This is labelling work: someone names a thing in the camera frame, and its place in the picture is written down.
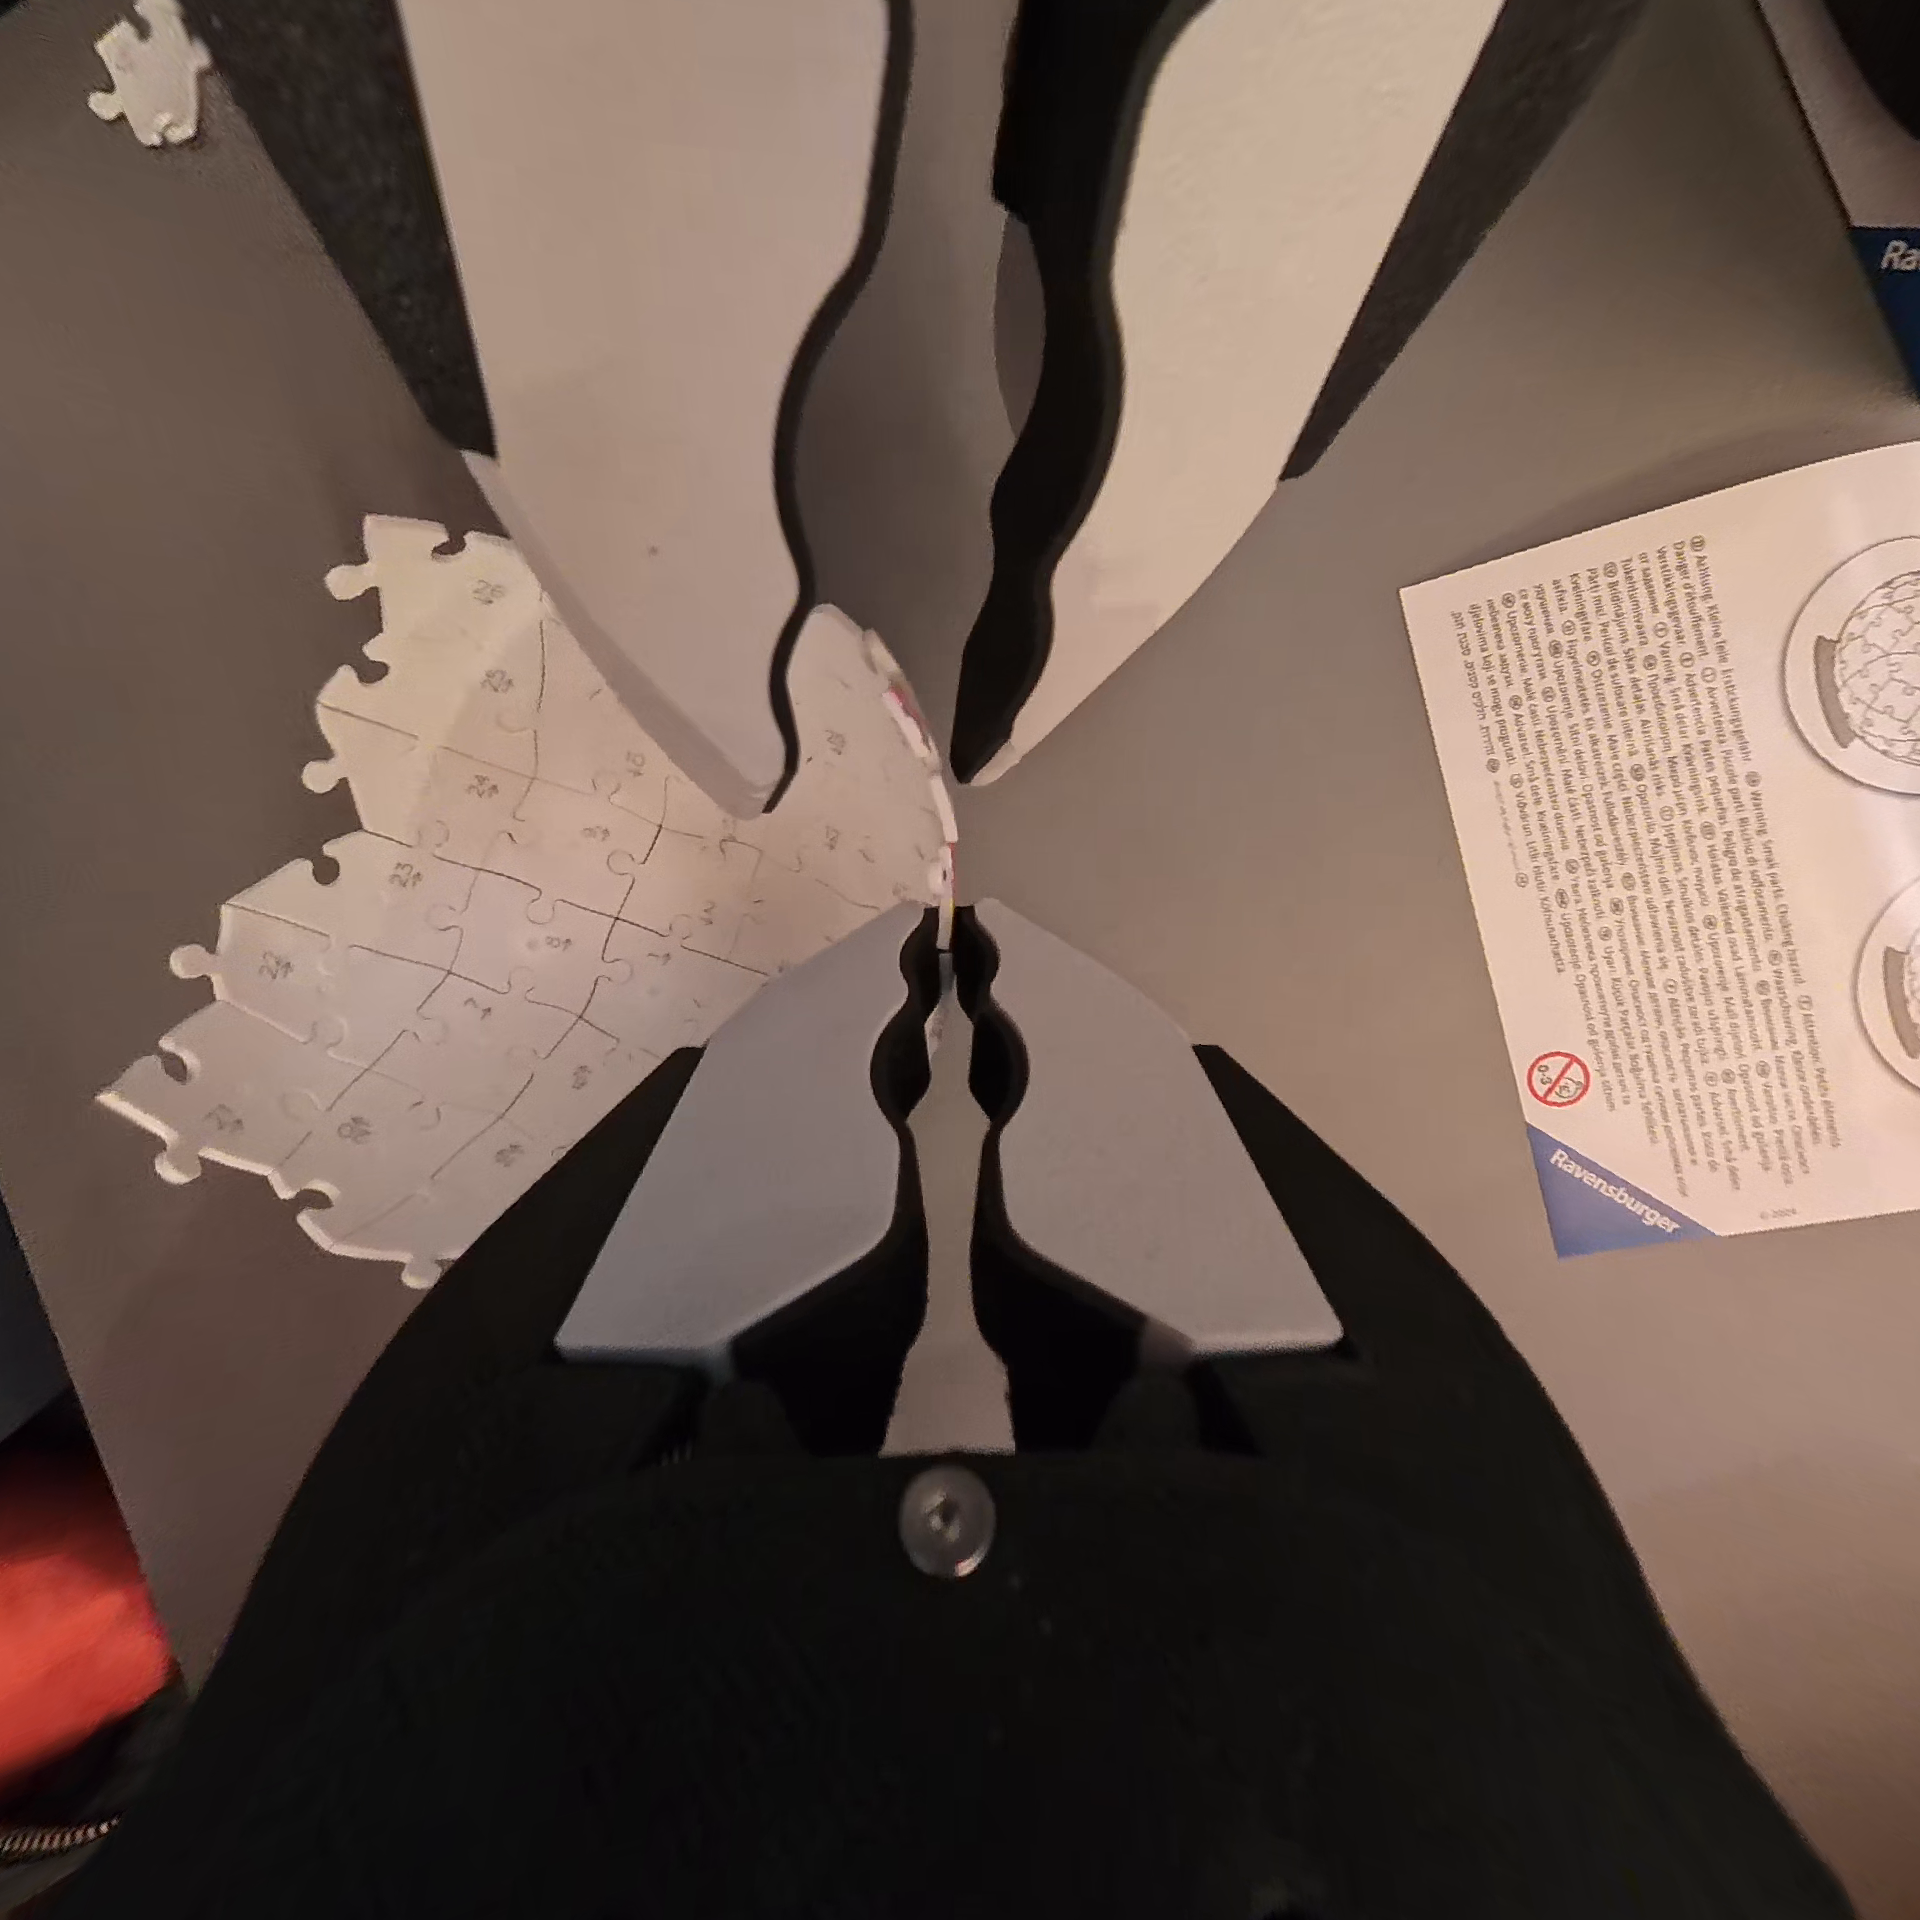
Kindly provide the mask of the white instruction leaflet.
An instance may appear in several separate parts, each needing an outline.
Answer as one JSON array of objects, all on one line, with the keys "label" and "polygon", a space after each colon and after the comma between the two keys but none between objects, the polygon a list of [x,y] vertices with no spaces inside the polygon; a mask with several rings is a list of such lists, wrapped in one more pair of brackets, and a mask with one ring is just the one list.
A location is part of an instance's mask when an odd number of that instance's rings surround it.
[{"label": "white instruction leaflet", "polygon": [[1917,445],[1401,592],[1552,1242],[1917,1206]]}]

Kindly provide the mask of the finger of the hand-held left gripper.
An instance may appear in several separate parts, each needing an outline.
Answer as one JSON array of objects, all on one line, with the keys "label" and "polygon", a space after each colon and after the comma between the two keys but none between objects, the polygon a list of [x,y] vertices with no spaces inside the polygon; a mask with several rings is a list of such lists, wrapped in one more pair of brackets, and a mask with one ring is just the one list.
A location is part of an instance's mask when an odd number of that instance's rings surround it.
[{"label": "finger of the hand-held left gripper", "polygon": [[485,383],[466,452],[618,700],[720,806],[799,766],[801,414],[891,213],[883,2],[405,2]]},{"label": "finger of the hand-held left gripper", "polygon": [[1023,5],[997,193],[1040,374],[949,760],[1005,774],[1273,495],[1503,5]]}]

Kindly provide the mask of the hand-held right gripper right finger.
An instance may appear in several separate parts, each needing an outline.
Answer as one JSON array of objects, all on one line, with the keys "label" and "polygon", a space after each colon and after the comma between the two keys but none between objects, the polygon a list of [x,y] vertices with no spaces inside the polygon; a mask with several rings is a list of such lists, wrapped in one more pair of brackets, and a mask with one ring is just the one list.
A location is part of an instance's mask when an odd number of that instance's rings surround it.
[{"label": "hand-held right gripper right finger", "polygon": [[1020,1452],[1140,1376],[1331,1353],[1337,1311],[1184,1028],[999,900],[956,920],[980,1142],[970,1280]]}]

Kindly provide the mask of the partly built puzzle ball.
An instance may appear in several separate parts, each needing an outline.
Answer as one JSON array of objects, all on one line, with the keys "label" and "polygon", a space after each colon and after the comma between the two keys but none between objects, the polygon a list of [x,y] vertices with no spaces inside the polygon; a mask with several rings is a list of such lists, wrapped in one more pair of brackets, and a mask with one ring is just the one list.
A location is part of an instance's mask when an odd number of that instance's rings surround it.
[{"label": "partly built puzzle ball", "polygon": [[504,534],[367,517],[337,600],[369,679],[321,687],[356,828],[169,957],[209,986],[98,1095],[175,1186],[269,1184],[333,1257],[427,1289],[666,1058],[895,905],[944,905],[943,757],[881,634],[816,608],[801,767],[733,816],[636,721]]}]

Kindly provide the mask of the person's dark clothing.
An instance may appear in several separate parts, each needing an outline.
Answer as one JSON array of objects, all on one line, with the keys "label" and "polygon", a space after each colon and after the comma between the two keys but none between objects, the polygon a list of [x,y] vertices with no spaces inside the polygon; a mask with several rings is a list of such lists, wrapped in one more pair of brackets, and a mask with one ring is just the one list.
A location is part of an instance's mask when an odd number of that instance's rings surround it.
[{"label": "person's dark clothing", "polygon": [[3,1206],[3,1445],[79,1452],[88,1416],[42,1290]]}]

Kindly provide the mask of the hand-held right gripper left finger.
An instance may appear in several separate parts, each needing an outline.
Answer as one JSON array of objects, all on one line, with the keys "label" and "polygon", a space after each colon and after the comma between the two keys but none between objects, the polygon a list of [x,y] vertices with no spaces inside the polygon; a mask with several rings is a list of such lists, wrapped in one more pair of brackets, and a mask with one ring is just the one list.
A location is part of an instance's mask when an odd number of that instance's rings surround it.
[{"label": "hand-held right gripper left finger", "polygon": [[906,1121],[931,1014],[932,908],[913,903],[761,986],[705,1047],[561,1356],[763,1385],[804,1448],[876,1453],[928,1306]]}]

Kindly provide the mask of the colourful puzzle box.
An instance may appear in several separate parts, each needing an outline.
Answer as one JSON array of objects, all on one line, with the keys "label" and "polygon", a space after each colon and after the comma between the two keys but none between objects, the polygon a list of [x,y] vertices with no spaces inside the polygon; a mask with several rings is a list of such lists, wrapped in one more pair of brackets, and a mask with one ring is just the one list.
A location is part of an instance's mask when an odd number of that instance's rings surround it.
[{"label": "colourful puzzle box", "polygon": [[1917,5],[1762,2],[1888,336],[1917,383]]}]

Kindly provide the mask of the puzzle pieces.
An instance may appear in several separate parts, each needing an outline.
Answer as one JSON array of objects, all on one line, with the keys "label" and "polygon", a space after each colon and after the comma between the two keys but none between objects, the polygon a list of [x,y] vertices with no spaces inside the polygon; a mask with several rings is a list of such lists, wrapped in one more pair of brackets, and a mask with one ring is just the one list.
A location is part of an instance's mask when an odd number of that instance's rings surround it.
[{"label": "puzzle pieces", "polygon": [[88,95],[92,113],[123,124],[145,149],[177,149],[201,130],[201,81],[210,50],[180,2],[133,2],[97,41],[105,84]]}]

